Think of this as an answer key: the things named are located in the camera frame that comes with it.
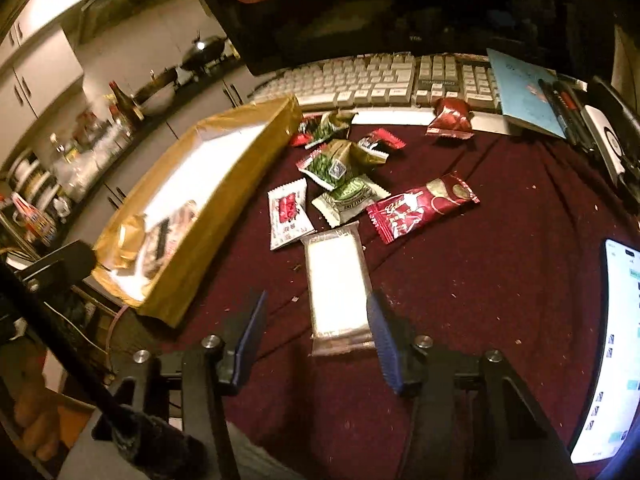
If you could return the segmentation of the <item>black pens bundle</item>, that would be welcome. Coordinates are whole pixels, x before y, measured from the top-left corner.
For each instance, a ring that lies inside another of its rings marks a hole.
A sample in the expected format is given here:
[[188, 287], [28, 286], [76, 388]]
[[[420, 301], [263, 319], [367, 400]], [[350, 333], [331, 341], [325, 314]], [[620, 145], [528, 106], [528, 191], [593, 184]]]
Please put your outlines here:
[[587, 155], [596, 154], [596, 144], [582, 116], [578, 113], [577, 104], [562, 84], [559, 81], [552, 84], [543, 79], [539, 79], [538, 84], [570, 145], [573, 148], [579, 148]]

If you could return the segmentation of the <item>white green lime snack packet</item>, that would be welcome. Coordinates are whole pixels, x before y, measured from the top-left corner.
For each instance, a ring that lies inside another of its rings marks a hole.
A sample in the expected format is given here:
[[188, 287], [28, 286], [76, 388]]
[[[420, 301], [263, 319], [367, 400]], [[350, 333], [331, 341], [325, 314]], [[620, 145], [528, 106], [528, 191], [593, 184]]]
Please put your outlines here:
[[387, 197], [390, 197], [390, 192], [381, 185], [367, 176], [358, 176], [334, 191], [321, 194], [311, 205], [322, 214], [331, 228], [337, 228]]

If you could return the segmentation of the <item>white kitchen cabinets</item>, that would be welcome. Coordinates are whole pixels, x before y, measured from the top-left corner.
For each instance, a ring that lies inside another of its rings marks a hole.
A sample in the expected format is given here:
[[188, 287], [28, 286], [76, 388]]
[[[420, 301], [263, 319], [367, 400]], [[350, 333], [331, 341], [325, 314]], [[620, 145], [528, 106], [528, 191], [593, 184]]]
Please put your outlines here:
[[[232, 47], [180, 68], [222, 27], [201, 0], [30, 0], [1, 44], [1, 182], [45, 209], [58, 238], [93, 242], [190, 125], [243, 104], [258, 78]], [[176, 85], [165, 113], [134, 128], [108, 85], [134, 97]]]

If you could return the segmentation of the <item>long red snack packet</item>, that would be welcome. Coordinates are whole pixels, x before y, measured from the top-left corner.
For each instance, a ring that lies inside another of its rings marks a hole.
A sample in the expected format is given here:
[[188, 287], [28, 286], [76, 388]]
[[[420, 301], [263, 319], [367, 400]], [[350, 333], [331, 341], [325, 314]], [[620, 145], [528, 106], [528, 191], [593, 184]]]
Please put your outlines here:
[[383, 198], [367, 206], [367, 215], [381, 240], [390, 244], [462, 207], [479, 202], [472, 188], [453, 172]]

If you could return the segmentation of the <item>white computer keyboard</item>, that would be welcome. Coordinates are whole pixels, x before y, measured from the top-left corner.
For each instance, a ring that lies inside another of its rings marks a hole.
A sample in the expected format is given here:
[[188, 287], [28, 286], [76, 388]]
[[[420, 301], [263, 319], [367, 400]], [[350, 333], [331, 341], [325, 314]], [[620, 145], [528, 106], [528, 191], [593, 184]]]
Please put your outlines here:
[[427, 107], [462, 99], [471, 110], [499, 113], [501, 99], [488, 57], [385, 53], [332, 58], [281, 70], [253, 92], [255, 102], [292, 94], [304, 110], [364, 106]]

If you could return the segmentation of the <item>clear white snack packet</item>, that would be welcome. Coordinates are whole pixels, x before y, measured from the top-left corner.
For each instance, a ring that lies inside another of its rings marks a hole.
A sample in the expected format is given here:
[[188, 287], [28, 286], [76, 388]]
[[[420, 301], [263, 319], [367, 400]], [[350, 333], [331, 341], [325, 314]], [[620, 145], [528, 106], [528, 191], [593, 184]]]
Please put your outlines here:
[[372, 290], [357, 221], [303, 238], [311, 316], [311, 354], [372, 349], [367, 301]]

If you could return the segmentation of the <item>green gold snack packet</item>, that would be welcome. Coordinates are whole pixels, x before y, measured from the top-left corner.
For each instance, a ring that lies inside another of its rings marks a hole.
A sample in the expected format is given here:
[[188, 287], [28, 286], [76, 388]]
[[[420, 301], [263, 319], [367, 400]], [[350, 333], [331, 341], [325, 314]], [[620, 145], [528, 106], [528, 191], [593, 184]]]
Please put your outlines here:
[[296, 168], [327, 191], [386, 164], [388, 155], [349, 140], [332, 140], [301, 159]]

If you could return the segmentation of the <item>dark glass bottle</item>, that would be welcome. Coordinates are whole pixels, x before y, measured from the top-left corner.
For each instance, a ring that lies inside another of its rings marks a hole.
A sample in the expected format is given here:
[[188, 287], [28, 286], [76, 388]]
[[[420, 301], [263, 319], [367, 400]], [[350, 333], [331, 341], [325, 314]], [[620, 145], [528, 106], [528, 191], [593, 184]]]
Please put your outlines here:
[[140, 128], [143, 124], [144, 116], [132, 97], [123, 92], [116, 81], [111, 81], [108, 85], [114, 94], [116, 106], [122, 113], [122, 116], [124, 116], [134, 128]]

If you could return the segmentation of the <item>smartphone with lit screen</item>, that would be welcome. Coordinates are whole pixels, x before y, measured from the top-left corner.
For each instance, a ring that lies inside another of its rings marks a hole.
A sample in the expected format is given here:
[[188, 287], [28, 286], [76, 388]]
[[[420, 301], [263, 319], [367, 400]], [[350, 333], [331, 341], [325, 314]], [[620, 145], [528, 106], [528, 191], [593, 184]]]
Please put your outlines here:
[[575, 465], [609, 460], [631, 434], [639, 408], [639, 252], [603, 243], [603, 300], [596, 365], [570, 444]]

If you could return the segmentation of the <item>black wok on stove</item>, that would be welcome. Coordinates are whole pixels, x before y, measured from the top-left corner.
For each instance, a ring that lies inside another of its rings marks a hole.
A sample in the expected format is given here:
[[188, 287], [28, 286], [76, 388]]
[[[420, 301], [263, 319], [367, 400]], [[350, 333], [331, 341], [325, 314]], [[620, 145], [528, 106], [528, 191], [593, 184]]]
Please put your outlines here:
[[221, 36], [209, 36], [201, 38], [197, 36], [192, 47], [183, 55], [180, 68], [188, 72], [198, 72], [213, 62], [217, 62], [224, 54], [227, 38]]

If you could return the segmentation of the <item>white black device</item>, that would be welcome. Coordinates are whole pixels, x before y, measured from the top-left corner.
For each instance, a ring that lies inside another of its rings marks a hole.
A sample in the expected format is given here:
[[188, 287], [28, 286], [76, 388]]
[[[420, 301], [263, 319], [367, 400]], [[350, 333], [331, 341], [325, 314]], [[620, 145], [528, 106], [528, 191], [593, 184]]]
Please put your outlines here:
[[627, 202], [639, 203], [639, 115], [598, 76], [587, 86], [582, 111], [606, 170]]

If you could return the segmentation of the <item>yellow cardboard box tray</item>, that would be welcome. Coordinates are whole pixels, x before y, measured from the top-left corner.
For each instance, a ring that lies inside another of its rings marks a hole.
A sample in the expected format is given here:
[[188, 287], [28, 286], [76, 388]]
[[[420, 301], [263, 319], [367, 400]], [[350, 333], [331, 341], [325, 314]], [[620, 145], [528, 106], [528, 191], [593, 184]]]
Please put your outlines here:
[[[137, 314], [180, 325], [218, 249], [303, 118], [295, 96], [250, 103], [194, 124], [127, 194], [93, 246], [92, 277]], [[143, 258], [116, 266], [119, 231], [142, 217], [147, 229], [188, 205], [195, 217], [152, 278]]]

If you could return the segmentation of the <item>brown paper packet in box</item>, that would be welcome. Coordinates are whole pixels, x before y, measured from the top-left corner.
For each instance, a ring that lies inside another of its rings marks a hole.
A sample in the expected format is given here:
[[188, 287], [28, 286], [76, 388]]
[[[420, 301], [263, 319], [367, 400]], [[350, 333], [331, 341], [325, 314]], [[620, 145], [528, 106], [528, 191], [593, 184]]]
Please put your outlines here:
[[145, 240], [145, 215], [133, 214], [106, 233], [103, 264], [107, 269], [129, 269], [136, 262]]

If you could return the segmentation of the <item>light blue notebook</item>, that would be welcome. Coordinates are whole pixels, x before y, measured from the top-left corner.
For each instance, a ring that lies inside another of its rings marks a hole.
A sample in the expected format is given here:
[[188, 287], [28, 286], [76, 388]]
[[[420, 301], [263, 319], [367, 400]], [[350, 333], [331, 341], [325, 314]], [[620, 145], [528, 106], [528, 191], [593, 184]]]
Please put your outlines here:
[[500, 94], [503, 116], [514, 125], [565, 140], [565, 134], [539, 81], [556, 81], [555, 73], [488, 49], [487, 55]]

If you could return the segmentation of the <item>white red snack sachet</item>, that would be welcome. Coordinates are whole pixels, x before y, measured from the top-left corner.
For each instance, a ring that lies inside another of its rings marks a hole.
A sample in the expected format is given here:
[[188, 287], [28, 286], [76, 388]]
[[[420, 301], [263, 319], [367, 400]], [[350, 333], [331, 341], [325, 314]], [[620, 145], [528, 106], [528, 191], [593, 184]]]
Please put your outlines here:
[[277, 250], [314, 232], [306, 203], [305, 179], [288, 182], [268, 192], [271, 250]]

